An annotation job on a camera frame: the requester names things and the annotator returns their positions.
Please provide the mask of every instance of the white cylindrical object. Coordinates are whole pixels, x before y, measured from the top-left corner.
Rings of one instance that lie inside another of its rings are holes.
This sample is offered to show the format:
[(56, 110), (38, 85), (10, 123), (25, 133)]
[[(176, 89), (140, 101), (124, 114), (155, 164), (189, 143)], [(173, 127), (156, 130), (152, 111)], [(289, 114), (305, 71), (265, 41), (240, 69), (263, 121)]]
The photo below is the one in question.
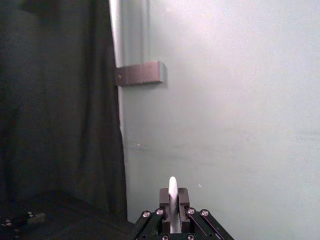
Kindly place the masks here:
[(181, 233), (181, 224), (179, 216), (179, 198), (178, 198), (178, 185), (174, 176), (169, 180), (169, 208), (170, 208), (170, 233)]

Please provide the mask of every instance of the metal bracket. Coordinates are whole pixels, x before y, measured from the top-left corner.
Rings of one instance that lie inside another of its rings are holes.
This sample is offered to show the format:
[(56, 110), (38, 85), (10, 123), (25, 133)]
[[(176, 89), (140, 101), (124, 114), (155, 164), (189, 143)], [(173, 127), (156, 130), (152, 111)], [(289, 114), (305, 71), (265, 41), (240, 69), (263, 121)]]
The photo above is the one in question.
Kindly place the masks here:
[(116, 68), (115, 85), (129, 86), (148, 83), (163, 83), (166, 66), (160, 61)]

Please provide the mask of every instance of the dark floor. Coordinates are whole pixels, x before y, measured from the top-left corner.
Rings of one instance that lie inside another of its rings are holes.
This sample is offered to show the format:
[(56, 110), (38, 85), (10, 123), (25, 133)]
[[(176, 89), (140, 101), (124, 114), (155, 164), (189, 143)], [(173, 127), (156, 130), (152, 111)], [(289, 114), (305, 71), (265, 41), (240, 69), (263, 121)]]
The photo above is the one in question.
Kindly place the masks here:
[(133, 227), (63, 192), (48, 192), (19, 202), (13, 211), (46, 214), (45, 223), (22, 232), (21, 240), (127, 240)]

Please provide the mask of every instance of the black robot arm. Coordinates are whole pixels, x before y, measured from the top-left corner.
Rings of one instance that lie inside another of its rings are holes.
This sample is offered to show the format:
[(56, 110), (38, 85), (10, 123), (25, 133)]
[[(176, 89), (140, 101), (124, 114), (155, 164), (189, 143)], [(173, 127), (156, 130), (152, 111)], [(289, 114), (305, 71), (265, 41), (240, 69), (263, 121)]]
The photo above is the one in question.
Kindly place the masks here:
[(186, 188), (178, 188), (178, 207), (181, 233), (170, 233), (168, 188), (161, 188), (159, 208), (141, 213), (128, 240), (234, 240), (209, 210), (190, 207)]

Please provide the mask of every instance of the white pipe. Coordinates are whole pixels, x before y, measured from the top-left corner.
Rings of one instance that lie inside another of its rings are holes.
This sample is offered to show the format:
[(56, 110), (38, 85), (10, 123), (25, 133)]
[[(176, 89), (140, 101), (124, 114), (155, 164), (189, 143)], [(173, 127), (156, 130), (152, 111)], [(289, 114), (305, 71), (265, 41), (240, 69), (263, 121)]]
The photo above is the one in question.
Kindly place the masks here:
[(180, 234), (181, 224), (179, 216), (179, 198), (178, 198), (178, 185), (174, 176), (169, 180), (169, 208), (170, 208), (170, 233)]
[[(110, 16), (111, 16), (111, 29), (113, 37), (115, 66), (117, 68), (124, 66), (123, 58), (123, 40), (122, 40), (122, 20), (121, 20), (121, 0), (109, 0)], [(123, 141), (125, 140), (124, 130), (124, 110), (123, 110), (123, 94), (122, 88), (118, 87), (118, 102), (119, 102), (119, 120), (120, 131)]]

